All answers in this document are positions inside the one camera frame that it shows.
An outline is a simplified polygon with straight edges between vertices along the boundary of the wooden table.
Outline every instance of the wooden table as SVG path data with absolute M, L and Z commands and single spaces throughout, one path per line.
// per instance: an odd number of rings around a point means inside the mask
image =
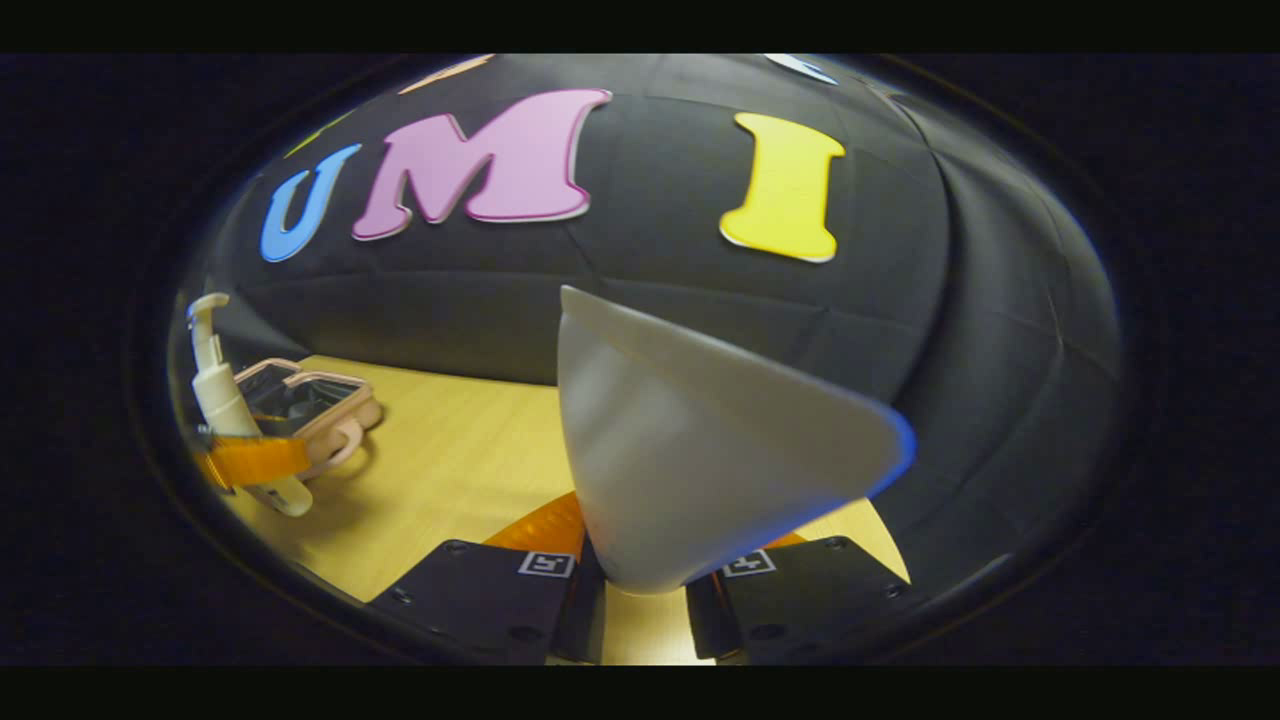
M 315 355 L 301 363 L 367 379 L 384 418 L 340 468 L 307 483 L 315 505 L 285 518 L 247 493 L 228 507 L 270 547 L 367 602 L 435 550 L 483 542 L 573 489 L 557 388 L 440 375 Z M 799 534 L 852 538 L 904 580 L 897 546 L 869 501 Z M 609 587 L 608 665 L 713 665 L 698 660 L 685 593 L 634 597 Z

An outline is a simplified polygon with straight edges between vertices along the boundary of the yellow letter i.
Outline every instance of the yellow letter i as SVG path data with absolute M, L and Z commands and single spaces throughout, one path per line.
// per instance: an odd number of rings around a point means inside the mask
M 831 159 L 845 146 L 799 123 L 739 113 L 737 124 L 755 136 L 746 201 L 721 217 L 721 234 L 733 245 L 826 263 L 836 238 L 826 228 Z

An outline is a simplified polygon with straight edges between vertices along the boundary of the white plastic cone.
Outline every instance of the white plastic cone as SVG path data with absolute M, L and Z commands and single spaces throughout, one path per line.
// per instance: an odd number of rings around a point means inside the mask
M 609 580 L 678 589 L 874 496 L 911 462 L 892 409 L 564 286 L 561 419 Z

